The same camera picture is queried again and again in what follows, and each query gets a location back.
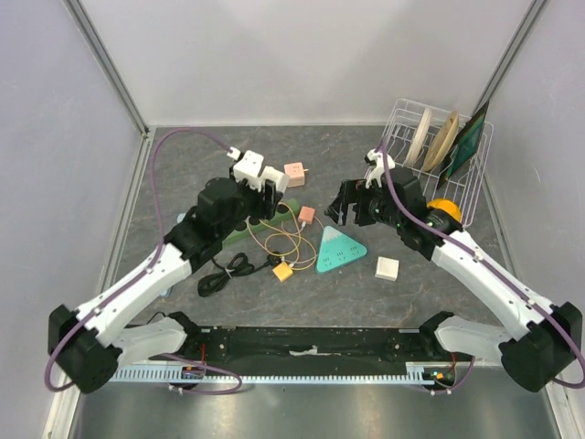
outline white wall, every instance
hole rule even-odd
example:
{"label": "white wall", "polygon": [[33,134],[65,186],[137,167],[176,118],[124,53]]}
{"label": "white wall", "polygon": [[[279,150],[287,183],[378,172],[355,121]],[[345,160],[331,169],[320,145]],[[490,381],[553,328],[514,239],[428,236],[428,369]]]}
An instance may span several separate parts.
{"label": "white wall", "polygon": [[585,312],[583,17],[582,0],[548,5],[489,110],[487,172],[519,275]]}
{"label": "white wall", "polygon": [[83,0],[150,124],[469,113],[529,0]]}
{"label": "white wall", "polygon": [[0,6],[0,431],[41,435],[48,314],[95,293],[140,144],[59,0]]}

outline orange object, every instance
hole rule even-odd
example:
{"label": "orange object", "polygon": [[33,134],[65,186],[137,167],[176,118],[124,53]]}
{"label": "orange object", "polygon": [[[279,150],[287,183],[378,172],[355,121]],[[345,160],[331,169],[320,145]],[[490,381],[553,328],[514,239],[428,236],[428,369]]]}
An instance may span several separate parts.
{"label": "orange object", "polygon": [[284,165],[284,174],[291,178],[287,187],[304,186],[304,168],[301,162]]}
{"label": "orange object", "polygon": [[301,208],[301,212],[299,213],[298,220],[300,222],[306,222],[307,224],[313,224],[313,218],[314,218],[314,209],[307,208],[306,206],[303,206]]}
{"label": "orange object", "polygon": [[276,277],[278,277],[279,281],[284,282],[289,277],[293,275],[293,269],[289,267],[289,264],[286,262],[281,262],[277,266],[272,269],[272,272]]}
{"label": "orange object", "polygon": [[431,201],[428,205],[429,208],[440,209],[447,212],[449,215],[454,217],[456,220],[461,222],[461,211],[459,207],[447,198],[436,198]]}

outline yellow block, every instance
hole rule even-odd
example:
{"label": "yellow block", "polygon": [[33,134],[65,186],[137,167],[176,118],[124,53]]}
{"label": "yellow block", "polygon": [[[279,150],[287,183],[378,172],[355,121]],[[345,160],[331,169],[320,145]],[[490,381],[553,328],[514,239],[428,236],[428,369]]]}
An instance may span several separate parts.
{"label": "yellow block", "polygon": [[431,201],[427,206],[434,209],[444,210],[449,215],[454,217],[456,220],[461,222],[461,211],[459,210],[459,207],[450,199],[436,198],[433,201]]}
{"label": "yellow block", "polygon": [[293,275],[293,269],[289,267],[286,262],[281,262],[272,269],[272,272],[278,277],[281,282],[286,281]]}

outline white cube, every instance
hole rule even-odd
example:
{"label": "white cube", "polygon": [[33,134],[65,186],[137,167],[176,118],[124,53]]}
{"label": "white cube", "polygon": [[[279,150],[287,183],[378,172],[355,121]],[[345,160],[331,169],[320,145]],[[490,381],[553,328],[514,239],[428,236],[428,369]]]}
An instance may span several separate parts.
{"label": "white cube", "polygon": [[396,281],[399,277],[399,261],[396,259],[378,257],[376,277],[387,281]]}

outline dish rack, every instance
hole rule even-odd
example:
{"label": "dish rack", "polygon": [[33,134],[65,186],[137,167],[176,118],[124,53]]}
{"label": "dish rack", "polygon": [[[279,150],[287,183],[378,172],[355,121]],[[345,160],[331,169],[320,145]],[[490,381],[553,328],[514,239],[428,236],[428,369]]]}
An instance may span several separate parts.
{"label": "dish rack", "polygon": [[[443,172],[447,172],[447,168],[443,169],[442,164],[439,164],[431,172],[422,172],[420,167],[422,166],[423,158],[429,146],[449,117],[450,111],[408,99],[398,99],[388,119],[388,123],[384,128],[381,142],[388,145],[389,154],[396,165],[403,166],[406,154],[412,143],[412,138],[419,126],[425,108],[431,108],[432,110],[431,126],[424,140],[424,145],[420,150],[419,157],[410,169],[412,169],[414,175],[419,179],[422,192],[427,202],[435,198],[450,199],[461,210],[462,225],[469,227],[473,223],[477,200],[482,190],[482,180],[485,164],[487,163],[487,154],[492,143],[494,126],[489,122],[484,123],[482,140],[477,153],[462,168],[455,172],[442,187],[437,188],[440,176]],[[460,115],[459,129],[461,130],[469,120],[469,116]]]}

